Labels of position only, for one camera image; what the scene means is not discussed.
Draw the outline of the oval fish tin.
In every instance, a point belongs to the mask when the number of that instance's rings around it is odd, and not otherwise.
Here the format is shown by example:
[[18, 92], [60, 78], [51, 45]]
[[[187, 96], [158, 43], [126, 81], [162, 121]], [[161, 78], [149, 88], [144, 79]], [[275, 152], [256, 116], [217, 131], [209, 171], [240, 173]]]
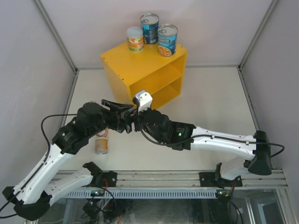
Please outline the oval fish tin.
[[96, 134], [98, 137], [107, 137], [108, 135], [108, 129], [104, 129], [103, 131]]

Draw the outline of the orange can with white lid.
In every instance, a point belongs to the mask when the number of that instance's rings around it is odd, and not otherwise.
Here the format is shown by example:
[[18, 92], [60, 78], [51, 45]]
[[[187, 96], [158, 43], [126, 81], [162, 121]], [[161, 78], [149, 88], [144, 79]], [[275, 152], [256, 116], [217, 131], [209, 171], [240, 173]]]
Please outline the orange can with white lid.
[[141, 52], [144, 48], [143, 30], [140, 27], [129, 27], [126, 31], [128, 48], [132, 52]]

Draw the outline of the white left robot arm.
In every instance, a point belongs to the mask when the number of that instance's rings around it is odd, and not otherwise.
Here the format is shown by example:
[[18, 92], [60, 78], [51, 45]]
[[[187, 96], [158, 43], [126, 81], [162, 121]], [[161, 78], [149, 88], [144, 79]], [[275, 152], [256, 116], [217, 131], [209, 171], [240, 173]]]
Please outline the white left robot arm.
[[16, 216], [34, 221], [42, 217], [58, 199], [81, 186], [97, 188], [109, 184], [103, 171], [94, 163], [83, 167], [68, 178], [49, 184], [60, 167], [86, 146], [96, 134], [111, 129], [122, 133], [132, 131], [136, 108], [102, 100], [101, 104], [85, 103], [72, 115], [72, 120], [61, 127], [52, 140], [47, 140], [48, 149], [31, 172], [17, 185], [2, 191], [7, 203], [14, 205]]

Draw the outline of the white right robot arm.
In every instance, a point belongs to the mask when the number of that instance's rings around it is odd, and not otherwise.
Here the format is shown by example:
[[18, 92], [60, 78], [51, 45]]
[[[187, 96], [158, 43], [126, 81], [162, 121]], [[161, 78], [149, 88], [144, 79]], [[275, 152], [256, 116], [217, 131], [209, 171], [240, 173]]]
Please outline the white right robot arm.
[[245, 174], [260, 176], [272, 174], [271, 146], [266, 132], [253, 135], [231, 135], [214, 132], [193, 124], [171, 121], [157, 110], [136, 112], [136, 123], [142, 135], [150, 142], [173, 150], [211, 150], [234, 154], [236, 157], [216, 166], [215, 182], [226, 186]]

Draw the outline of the blue soup can with noodles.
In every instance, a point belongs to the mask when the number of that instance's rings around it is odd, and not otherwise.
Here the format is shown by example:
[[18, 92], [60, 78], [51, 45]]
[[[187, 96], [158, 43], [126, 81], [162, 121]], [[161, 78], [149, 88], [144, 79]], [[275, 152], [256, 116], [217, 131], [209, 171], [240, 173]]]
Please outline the blue soup can with noodles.
[[158, 30], [158, 52], [170, 57], [176, 53], [178, 28], [172, 24], [161, 25]]

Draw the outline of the orange label can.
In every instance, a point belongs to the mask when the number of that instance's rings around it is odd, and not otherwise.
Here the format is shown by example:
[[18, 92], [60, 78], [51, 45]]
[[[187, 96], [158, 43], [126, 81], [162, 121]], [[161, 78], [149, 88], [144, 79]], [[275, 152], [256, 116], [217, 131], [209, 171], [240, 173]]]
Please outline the orange label can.
[[99, 137], [95, 141], [95, 153], [107, 154], [108, 153], [108, 139], [106, 137]]

